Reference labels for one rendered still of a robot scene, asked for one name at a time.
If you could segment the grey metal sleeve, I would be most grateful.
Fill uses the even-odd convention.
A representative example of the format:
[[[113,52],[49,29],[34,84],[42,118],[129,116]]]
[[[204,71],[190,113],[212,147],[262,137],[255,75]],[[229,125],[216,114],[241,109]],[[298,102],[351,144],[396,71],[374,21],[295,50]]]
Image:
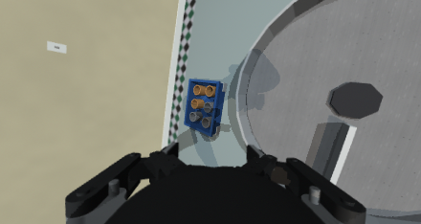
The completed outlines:
[[[211,117],[205,117],[202,119],[202,125],[207,128],[211,127]]]
[[[205,102],[204,104],[204,111],[206,113],[212,113],[214,102]]]
[[[201,121],[203,119],[203,114],[201,112],[191,112],[189,118],[192,122]]]

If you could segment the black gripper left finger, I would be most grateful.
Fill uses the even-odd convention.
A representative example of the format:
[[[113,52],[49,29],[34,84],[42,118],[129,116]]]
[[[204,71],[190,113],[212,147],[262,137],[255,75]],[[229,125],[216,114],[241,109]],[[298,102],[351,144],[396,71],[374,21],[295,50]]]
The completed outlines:
[[[66,224],[104,224],[141,180],[153,183],[169,174],[195,168],[178,156],[179,143],[151,152],[149,157],[141,158],[141,153],[136,152],[125,155],[66,196]]]

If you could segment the grey round turntable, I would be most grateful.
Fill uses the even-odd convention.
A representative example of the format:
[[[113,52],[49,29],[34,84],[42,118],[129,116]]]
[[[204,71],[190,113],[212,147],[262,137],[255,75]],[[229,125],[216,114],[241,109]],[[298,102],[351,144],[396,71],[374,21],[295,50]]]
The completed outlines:
[[[301,160],[366,224],[421,224],[421,0],[291,1],[235,97],[246,145]]]

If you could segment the blue crate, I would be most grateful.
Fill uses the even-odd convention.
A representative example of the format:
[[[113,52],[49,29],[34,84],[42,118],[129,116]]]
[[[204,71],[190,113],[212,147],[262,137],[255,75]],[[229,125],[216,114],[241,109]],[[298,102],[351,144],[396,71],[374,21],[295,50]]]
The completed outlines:
[[[202,81],[202,82],[201,82]],[[195,95],[193,93],[193,88],[195,85],[202,85],[202,86],[215,86],[215,97],[208,97]],[[208,136],[213,134],[217,135],[220,132],[220,122],[223,110],[223,103],[225,98],[225,92],[227,90],[227,83],[215,80],[203,80],[203,79],[189,79],[188,81],[188,96],[187,96],[187,105],[186,105],[186,114],[185,114],[185,121],[184,125],[187,125],[197,131],[200,131]],[[203,100],[204,102],[214,102],[212,113],[206,113],[203,108],[193,109],[191,107],[191,101],[194,99]],[[189,114],[191,112],[201,112],[203,114],[203,118],[211,117],[211,124],[210,127],[205,128],[202,125],[202,120],[198,122],[192,122],[189,119]]]

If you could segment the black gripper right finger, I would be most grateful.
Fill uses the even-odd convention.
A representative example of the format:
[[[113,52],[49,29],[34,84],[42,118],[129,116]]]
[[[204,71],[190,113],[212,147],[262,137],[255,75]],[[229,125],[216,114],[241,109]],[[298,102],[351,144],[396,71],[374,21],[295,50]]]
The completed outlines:
[[[297,158],[278,162],[277,157],[247,145],[247,163],[234,169],[285,185],[285,189],[308,205],[325,224],[366,224],[364,205]]]

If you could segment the bronze bushing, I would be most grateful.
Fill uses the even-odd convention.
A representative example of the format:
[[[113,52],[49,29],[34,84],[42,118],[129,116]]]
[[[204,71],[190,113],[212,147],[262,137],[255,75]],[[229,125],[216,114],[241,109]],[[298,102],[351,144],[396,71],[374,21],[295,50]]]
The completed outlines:
[[[203,108],[204,104],[205,104],[205,102],[203,100],[199,100],[199,99],[194,99],[194,100],[191,101],[191,107],[193,109]]]
[[[213,92],[212,92],[212,90],[213,90]],[[207,88],[206,88],[206,95],[208,96],[208,97],[215,97],[215,91],[216,91],[216,87],[215,86],[208,86]]]
[[[202,86],[202,85],[195,85],[193,88],[193,93],[195,95],[199,95],[199,96],[205,96],[206,95],[206,86]]]

